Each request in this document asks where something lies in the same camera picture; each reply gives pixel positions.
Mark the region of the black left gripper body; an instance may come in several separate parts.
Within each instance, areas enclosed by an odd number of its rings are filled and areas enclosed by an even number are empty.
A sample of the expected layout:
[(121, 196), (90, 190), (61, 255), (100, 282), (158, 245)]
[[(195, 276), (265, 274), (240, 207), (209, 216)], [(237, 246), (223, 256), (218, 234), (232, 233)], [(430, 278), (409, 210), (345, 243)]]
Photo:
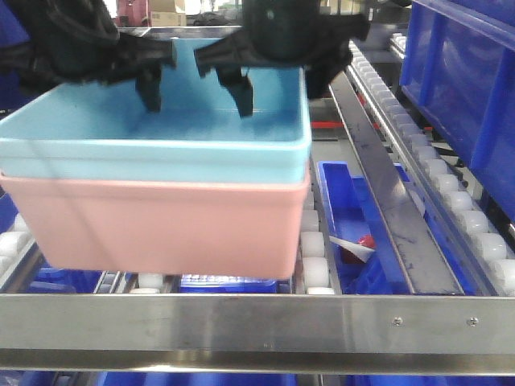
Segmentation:
[(115, 84), (144, 68), (176, 66), (169, 42), (119, 31), (102, 1), (7, 1), (29, 36), (15, 68), (30, 86)]

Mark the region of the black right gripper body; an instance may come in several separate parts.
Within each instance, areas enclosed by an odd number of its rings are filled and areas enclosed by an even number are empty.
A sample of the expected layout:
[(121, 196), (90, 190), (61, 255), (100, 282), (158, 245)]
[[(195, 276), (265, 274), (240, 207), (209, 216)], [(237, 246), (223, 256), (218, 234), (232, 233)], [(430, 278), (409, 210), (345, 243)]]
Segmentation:
[(241, 28), (194, 57), (200, 76), (214, 69), (228, 88), (249, 87), (242, 68), (302, 67), (307, 97), (319, 99), (351, 63), (350, 41), (369, 29), (362, 13), (321, 14), (319, 1), (244, 1)]

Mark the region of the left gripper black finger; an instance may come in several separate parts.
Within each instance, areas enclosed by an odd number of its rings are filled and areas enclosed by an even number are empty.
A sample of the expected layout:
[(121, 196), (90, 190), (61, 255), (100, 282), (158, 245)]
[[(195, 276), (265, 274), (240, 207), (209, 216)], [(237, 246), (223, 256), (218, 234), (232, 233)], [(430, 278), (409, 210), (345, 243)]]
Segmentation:
[(136, 91), (148, 112), (158, 113), (161, 111), (161, 79), (162, 69), (160, 66), (144, 68), (136, 77)]

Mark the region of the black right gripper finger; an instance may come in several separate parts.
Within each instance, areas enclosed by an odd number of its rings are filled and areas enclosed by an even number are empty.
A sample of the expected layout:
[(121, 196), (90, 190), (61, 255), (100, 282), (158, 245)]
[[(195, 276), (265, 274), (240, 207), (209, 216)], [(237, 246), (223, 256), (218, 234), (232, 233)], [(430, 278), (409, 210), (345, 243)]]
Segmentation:
[(233, 98), (240, 117), (253, 115), (253, 86), (241, 68), (218, 68), (216, 74), (220, 85)]

